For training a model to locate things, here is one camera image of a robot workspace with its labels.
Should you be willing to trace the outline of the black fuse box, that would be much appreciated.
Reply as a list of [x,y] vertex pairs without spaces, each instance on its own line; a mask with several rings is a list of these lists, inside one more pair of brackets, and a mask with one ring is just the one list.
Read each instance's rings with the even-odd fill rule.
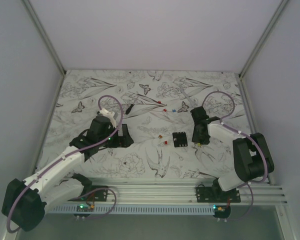
[[173,132],[173,145],[175,148],[187,147],[188,146],[188,139],[186,133],[183,132]]

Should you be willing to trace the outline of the aluminium frame post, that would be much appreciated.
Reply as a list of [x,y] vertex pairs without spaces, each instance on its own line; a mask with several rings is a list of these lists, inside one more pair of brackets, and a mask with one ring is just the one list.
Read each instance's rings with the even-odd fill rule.
[[268,38],[272,34],[273,30],[275,29],[277,23],[279,22],[282,14],[286,10],[287,6],[289,5],[290,0],[281,0],[278,7],[274,11],[272,17],[270,18],[268,24],[266,25],[264,31],[262,32],[260,38],[258,39],[255,47],[253,48],[251,54],[249,55],[247,61],[245,62],[241,72],[239,73],[239,79],[242,81],[246,73],[248,72],[249,68],[259,55],[260,51],[266,44]]
[[41,23],[32,3],[30,0],[21,0],[22,5],[24,6],[26,12],[28,13],[34,27],[36,28],[38,34],[40,35],[47,51],[49,52],[52,60],[54,61],[56,67],[58,68],[59,72],[65,76],[67,71],[65,70],[43,24]]

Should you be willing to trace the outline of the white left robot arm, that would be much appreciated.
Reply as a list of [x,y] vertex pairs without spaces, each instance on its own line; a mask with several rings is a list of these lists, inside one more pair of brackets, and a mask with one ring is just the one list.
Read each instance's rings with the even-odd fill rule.
[[116,126],[109,117],[96,116],[55,160],[24,180],[15,178],[7,185],[1,212],[7,217],[8,233],[33,230],[49,211],[66,201],[86,201],[95,192],[105,201],[107,186],[95,186],[80,173],[64,178],[100,150],[127,148],[133,142],[126,124]]

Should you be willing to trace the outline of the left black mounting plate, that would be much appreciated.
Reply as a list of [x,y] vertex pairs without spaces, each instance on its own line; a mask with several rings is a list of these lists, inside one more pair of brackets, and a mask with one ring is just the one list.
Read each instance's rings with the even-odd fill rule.
[[78,197],[70,199],[75,202],[105,202],[108,197],[108,187],[105,185],[92,185],[84,187]]

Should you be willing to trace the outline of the controller board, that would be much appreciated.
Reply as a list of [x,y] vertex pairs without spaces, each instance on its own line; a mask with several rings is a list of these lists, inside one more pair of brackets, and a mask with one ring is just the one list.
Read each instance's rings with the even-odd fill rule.
[[76,207],[76,212],[73,214],[76,220],[85,220],[87,219],[92,212],[94,212],[95,206],[93,204],[79,204]]
[[214,210],[213,217],[216,218],[218,222],[224,221],[226,223],[228,221],[229,216],[231,215],[230,206],[214,205],[213,210]]

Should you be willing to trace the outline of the aluminium frame post right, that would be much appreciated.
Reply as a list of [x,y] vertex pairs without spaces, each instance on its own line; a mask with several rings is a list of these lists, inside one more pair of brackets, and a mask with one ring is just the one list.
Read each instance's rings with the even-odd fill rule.
[[246,73],[248,72],[249,68],[259,55],[260,51],[266,44],[268,38],[272,34],[273,30],[275,29],[277,23],[279,22],[282,14],[286,10],[287,6],[289,5],[290,0],[281,0],[278,7],[274,11],[272,17],[270,18],[268,24],[266,25],[264,31],[262,32],[260,38],[258,39],[255,47],[253,48],[251,54],[249,55],[247,61],[245,62],[241,72],[239,73],[239,79],[242,81]]

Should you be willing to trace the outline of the aluminium frame post left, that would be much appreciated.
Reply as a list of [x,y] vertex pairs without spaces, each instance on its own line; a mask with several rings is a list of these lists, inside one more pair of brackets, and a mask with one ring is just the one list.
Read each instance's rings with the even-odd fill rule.
[[34,27],[36,28],[38,34],[40,35],[47,51],[49,52],[52,60],[54,61],[56,67],[58,68],[59,72],[65,76],[67,71],[65,70],[43,24],[41,23],[32,3],[30,0],[21,0],[22,5],[24,6],[26,12],[28,13]]

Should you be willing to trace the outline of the left controller board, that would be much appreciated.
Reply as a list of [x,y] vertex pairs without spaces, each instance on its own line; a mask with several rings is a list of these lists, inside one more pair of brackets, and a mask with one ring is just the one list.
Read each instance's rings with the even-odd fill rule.
[[79,204],[76,207],[76,212],[73,214],[76,220],[85,220],[87,219],[92,212],[94,212],[95,206],[93,204]]

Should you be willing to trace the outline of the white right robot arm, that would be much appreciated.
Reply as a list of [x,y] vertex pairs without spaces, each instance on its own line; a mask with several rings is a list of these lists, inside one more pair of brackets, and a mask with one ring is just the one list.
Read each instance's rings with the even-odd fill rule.
[[217,178],[217,186],[211,190],[216,202],[224,202],[230,190],[256,178],[261,177],[264,181],[274,171],[275,165],[263,134],[248,135],[236,130],[219,117],[209,117],[202,106],[192,109],[190,113],[194,121],[193,143],[208,145],[215,138],[232,148],[230,159],[234,169]]

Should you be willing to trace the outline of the black mounting plate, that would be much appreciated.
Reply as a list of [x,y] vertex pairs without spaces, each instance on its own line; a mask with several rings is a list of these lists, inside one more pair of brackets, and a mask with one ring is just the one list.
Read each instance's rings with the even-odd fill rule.
[[218,185],[204,186],[199,184],[195,188],[195,195],[198,203],[240,203],[240,192],[236,189],[223,191]]
[[75,202],[105,202],[108,197],[108,187],[105,185],[92,185],[84,187],[78,197],[70,199]]

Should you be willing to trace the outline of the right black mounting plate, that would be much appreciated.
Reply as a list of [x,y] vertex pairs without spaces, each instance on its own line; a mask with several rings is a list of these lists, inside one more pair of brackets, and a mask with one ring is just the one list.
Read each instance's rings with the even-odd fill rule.
[[240,192],[236,189],[223,191],[218,185],[204,186],[199,184],[195,188],[195,195],[198,203],[240,203]]

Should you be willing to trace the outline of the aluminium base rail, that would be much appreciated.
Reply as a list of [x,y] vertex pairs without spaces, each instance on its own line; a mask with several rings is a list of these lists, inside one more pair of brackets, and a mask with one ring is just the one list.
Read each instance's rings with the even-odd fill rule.
[[[175,182],[155,183],[119,183],[109,184],[119,204],[163,204],[163,205],[197,205],[195,182],[177,184]],[[237,205],[247,206],[254,199],[255,206],[286,206],[288,201],[280,186],[269,184],[252,184],[252,191],[247,186],[239,189],[241,202]]]

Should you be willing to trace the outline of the right controller board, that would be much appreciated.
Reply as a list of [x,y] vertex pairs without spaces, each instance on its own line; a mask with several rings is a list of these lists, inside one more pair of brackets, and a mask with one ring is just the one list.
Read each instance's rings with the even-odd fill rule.
[[228,221],[229,216],[231,215],[230,206],[214,205],[213,210],[214,210],[213,217],[216,218],[218,222],[224,221],[226,223]]

